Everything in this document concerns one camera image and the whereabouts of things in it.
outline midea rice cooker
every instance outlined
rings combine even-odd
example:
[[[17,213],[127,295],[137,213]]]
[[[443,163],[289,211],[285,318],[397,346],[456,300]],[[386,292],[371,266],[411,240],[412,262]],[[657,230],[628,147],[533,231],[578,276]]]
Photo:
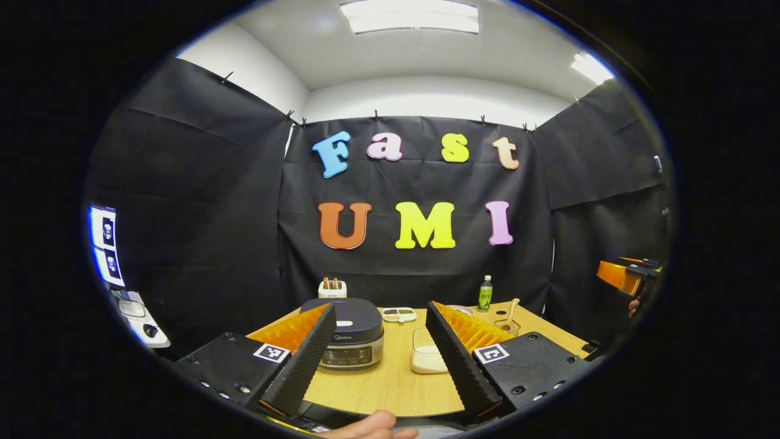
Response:
[[[385,328],[377,307],[362,298],[315,298],[303,303],[300,312],[332,303],[336,329],[325,349],[320,366],[355,370],[376,365],[382,359]]]

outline blue letter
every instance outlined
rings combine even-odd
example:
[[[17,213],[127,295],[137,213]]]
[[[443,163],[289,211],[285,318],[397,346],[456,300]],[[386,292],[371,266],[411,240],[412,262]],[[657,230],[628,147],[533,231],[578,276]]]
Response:
[[[344,159],[349,155],[349,150],[344,142],[349,141],[351,137],[346,131],[333,134],[323,141],[319,141],[311,147],[314,151],[320,153],[322,164],[325,165],[325,172],[322,176],[330,178],[346,169],[346,163],[339,160],[339,156]]]

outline bottle label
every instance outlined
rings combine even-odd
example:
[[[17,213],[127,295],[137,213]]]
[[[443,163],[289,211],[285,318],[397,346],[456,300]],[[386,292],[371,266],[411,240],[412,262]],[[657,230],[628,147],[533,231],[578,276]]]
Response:
[[[493,288],[482,287],[480,288],[480,298],[477,304],[477,309],[486,310],[490,306],[490,299],[493,295]]]

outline foam letter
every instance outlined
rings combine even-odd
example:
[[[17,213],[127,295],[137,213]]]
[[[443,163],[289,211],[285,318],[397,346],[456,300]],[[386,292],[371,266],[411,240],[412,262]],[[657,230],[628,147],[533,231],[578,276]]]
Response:
[[[322,203],[320,210],[320,239],[330,248],[350,250],[363,244],[366,239],[366,216],[371,210],[368,203],[352,203],[349,210],[355,214],[352,235],[343,237],[339,234],[339,213],[344,210],[341,203]]]
[[[346,163],[339,160],[339,156],[344,159],[349,156],[349,150],[344,142],[349,141],[350,138],[349,133],[340,131],[323,141],[315,143],[311,147],[314,151],[320,153],[322,164],[325,165],[325,172],[322,173],[323,177],[333,177],[346,169]]]
[[[509,203],[489,202],[485,207],[490,212],[491,221],[493,222],[493,236],[487,242],[491,243],[491,245],[511,244],[514,238],[509,234],[509,229],[506,226],[506,209],[509,208]]]
[[[515,151],[517,147],[513,143],[509,143],[509,139],[501,137],[497,141],[493,142],[493,148],[498,149],[498,160],[508,170],[516,170],[517,166],[520,166],[520,162],[512,158],[512,151]]]
[[[448,162],[465,162],[469,158],[469,141],[463,134],[447,133],[441,138],[441,156]]]
[[[396,133],[374,134],[374,143],[368,145],[366,153],[375,159],[387,159],[391,162],[403,157],[401,153],[401,137]]]
[[[431,247],[455,247],[455,240],[452,239],[451,221],[455,206],[452,203],[436,203],[427,219],[415,202],[400,202],[395,205],[395,210],[401,212],[401,236],[395,242],[396,248],[414,248],[412,232],[422,248],[428,244],[431,234],[434,234]]]

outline ceiling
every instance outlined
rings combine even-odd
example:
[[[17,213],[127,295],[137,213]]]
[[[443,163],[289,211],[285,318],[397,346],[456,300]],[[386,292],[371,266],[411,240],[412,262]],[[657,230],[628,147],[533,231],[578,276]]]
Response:
[[[493,80],[571,100],[595,84],[571,69],[583,51],[545,19],[500,0],[461,0],[479,11],[478,35],[383,30],[355,35],[349,0],[275,0],[234,21],[314,91],[355,80],[442,75]]]

